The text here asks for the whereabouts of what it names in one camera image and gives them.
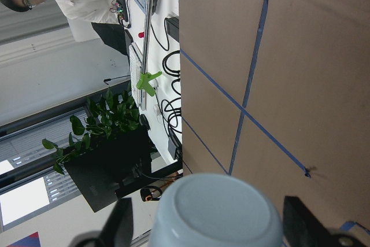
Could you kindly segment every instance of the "green clamp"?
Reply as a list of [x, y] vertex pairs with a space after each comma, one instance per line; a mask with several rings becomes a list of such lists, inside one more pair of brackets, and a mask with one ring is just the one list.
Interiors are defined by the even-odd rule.
[[156, 94], [155, 89], [149, 84], [149, 81], [159, 77], [162, 74], [161, 71], [150, 74], [150, 73], [141, 73], [140, 79], [138, 81], [138, 84], [136, 84], [136, 88], [139, 90], [145, 90], [151, 97], [153, 97]]

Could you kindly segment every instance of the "metal pole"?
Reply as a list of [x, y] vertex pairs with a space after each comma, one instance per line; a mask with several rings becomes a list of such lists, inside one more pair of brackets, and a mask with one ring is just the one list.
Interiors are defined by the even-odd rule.
[[148, 59], [148, 48], [149, 48], [149, 36], [150, 36], [150, 22], [151, 22], [151, 13], [153, 7], [153, 0], [146, 0], [145, 7], [145, 37], [144, 37], [144, 47], [143, 47], [143, 64], [142, 64], [142, 73], [146, 73], [147, 59]]

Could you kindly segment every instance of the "eyeglasses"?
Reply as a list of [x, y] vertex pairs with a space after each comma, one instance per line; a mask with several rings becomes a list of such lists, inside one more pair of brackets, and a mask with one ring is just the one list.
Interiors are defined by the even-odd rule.
[[32, 10], [33, 7], [35, 7], [36, 5], [33, 5], [32, 4], [32, 1], [31, 0], [23, 0], [23, 4], [29, 9], [29, 10]]

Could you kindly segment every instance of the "desk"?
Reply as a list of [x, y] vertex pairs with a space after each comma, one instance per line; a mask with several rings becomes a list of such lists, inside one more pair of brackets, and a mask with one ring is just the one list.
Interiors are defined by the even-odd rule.
[[[140, 7], [135, 3], [134, 0], [128, 1], [128, 6], [131, 14], [131, 28], [129, 29], [134, 42], [139, 49], [143, 49], [143, 38], [139, 38], [138, 34], [144, 31], [145, 28], [145, 14], [142, 12]], [[179, 15], [179, 3], [178, 0], [158, 0], [156, 12], [152, 15], [151, 23], [154, 28], [154, 32], [157, 35], [158, 40], [166, 47], [166, 36], [164, 30], [164, 18]], [[180, 46], [177, 41], [169, 36], [169, 51], [164, 51], [159, 44], [156, 42], [153, 34], [150, 35], [149, 41], [149, 53], [148, 53], [148, 63], [147, 71], [150, 73], [156, 73], [162, 71], [162, 59], [170, 52], [179, 50]], [[171, 68], [180, 69], [180, 58], [179, 55], [175, 55], [170, 58]], [[171, 89], [171, 81], [173, 77], [163, 74], [157, 78], [158, 88], [157, 95], [158, 99], [172, 100], [178, 97]], [[161, 116], [157, 116], [154, 111], [154, 106], [157, 104], [155, 97], [147, 95], [146, 110], [141, 110], [140, 113], [144, 114], [150, 124], [149, 136], [153, 143], [156, 145], [159, 153], [162, 155], [163, 159], [167, 164], [174, 162], [171, 155], [168, 152], [168, 136], [164, 130]], [[180, 101], [176, 102], [176, 107], [180, 107]], [[179, 119], [179, 130], [181, 130], [181, 120]], [[180, 140], [182, 140], [182, 135], [180, 133], [176, 134]]]

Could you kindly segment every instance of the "window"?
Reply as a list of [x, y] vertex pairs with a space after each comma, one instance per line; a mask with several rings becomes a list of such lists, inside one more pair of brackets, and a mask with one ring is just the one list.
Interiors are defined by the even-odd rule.
[[[72, 114], [82, 122], [87, 117], [85, 110], [73, 111], [3, 137], [0, 141], [0, 173], [52, 154], [53, 150], [43, 147], [43, 138], [58, 146], [67, 146], [67, 134], [71, 130], [69, 117]], [[0, 194], [2, 230], [8, 230], [79, 194], [68, 173], [64, 176], [53, 170], [40, 173], [25, 184]]]
[[[111, 90], [121, 92], [127, 84], [112, 86]], [[105, 91], [0, 127], [0, 134], [5, 134], [0, 137], [0, 232], [81, 194], [66, 171], [60, 175], [53, 170], [54, 152], [43, 147], [42, 139], [67, 146], [70, 115], [84, 123], [86, 97], [98, 101]]]

